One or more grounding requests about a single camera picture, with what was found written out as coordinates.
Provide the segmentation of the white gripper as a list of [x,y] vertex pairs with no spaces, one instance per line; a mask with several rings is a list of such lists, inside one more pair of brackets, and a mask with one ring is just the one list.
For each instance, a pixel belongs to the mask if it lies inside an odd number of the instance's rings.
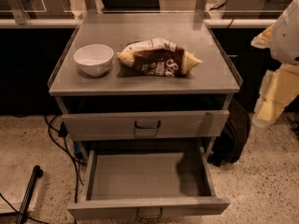
[[271,57],[283,63],[275,72],[266,71],[254,108],[253,124],[265,128],[299,95],[299,0],[292,0],[275,26],[267,27],[250,44],[257,49],[270,48]]

